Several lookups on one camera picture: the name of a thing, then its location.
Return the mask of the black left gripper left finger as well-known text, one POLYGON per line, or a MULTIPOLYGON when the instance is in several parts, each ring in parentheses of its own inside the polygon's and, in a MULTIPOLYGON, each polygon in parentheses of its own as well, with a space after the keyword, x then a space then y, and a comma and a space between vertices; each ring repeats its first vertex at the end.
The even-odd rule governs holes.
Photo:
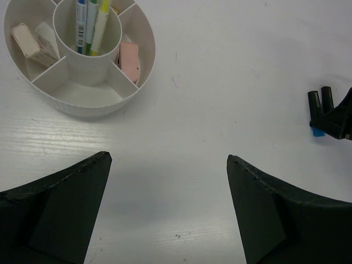
POLYGON ((84 263, 111 164, 101 151, 1 192, 1 263, 84 263))

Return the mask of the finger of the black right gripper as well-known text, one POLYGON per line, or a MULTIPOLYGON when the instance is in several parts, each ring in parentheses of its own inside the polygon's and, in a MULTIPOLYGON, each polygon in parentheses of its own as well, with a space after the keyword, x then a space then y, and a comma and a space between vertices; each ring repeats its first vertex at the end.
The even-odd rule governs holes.
MULTIPOLYGON (((322 96, 319 93, 322 107, 322 96)), ((334 106, 327 114, 311 121, 310 127, 316 128, 335 139, 351 139, 351 90, 348 91, 342 102, 334 106)))

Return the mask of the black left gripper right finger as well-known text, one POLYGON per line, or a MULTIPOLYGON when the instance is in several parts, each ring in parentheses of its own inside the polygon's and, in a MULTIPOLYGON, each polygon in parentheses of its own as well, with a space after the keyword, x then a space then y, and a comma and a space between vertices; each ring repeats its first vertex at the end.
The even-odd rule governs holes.
POLYGON ((351 263, 351 203, 303 190, 238 156, 227 159, 247 263, 351 263))

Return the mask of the pink capped black highlighter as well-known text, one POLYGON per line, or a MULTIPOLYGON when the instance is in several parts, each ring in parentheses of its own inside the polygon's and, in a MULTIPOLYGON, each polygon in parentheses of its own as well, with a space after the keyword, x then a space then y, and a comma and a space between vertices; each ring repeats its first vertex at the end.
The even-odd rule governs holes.
POLYGON ((323 114, 327 114, 334 109, 332 89, 329 86, 321 88, 323 114))

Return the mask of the blue capped black highlighter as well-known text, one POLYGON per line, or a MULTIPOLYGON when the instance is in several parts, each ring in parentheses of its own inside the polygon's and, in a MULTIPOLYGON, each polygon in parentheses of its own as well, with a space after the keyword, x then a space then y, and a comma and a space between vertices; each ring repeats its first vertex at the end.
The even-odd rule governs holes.
MULTIPOLYGON (((310 120, 313 121, 323 115, 320 98, 318 91, 310 91, 307 93, 307 96, 309 101, 310 120)), ((311 127, 311 129, 314 137, 318 138, 325 136, 324 132, 313 127, 311 127)))

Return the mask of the white staple box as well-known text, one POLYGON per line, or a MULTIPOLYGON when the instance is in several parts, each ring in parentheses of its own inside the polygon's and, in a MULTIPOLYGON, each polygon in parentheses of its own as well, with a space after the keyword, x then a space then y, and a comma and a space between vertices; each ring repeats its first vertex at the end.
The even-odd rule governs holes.
POLYGON ((46 22, 42 22, 31 34, 34 50, 30 52, 30 59, 47 68, 60 60, 54 31, 46 22))

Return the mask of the beige long eraser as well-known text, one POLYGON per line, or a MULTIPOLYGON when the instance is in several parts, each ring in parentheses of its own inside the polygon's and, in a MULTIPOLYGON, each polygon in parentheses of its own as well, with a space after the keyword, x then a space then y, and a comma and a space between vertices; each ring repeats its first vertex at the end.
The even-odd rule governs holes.
POLYGON ((33 58, 41 52, 38 41, 24 23, 13 27, 10 33, 26 58, 33 58))

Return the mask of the yellow clear pen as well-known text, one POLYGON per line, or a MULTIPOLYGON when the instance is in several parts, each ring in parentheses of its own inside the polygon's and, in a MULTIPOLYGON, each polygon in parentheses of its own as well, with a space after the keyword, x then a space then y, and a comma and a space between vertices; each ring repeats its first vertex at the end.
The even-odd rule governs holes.
POLYGON ((107 19, 109 16, 109 10, 111 6, 110 0, 101 1, 100 7, 98 9, 98 14, 95 23, 94 35, 91 45, 91 56, 98 56, 101 48, 101 43, 103 35, 105 33, 105 28, 107 24, 107 19))

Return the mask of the blue clear pen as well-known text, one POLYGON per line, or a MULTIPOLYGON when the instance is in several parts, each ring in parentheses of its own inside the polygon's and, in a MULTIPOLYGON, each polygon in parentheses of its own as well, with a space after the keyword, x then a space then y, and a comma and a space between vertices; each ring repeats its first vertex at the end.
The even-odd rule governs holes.
POLYGON ((76 20, 75 20, 76 51, 79 54, 83 54, 83 48, 85 46, 85 37, 86 37, 87 1, 85 0, 76 1, 75 14, 76 14, 76 20))

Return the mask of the green clear pen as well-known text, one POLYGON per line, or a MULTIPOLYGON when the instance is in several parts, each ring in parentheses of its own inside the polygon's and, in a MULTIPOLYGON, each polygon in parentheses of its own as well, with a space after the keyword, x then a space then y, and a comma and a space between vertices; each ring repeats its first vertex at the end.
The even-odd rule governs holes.
POLYGON ((86 56, 89 56, 91 51, 98 6, 99 4, 97 0, 90 0, 87 5, 86 48, 85 48, 86 56))

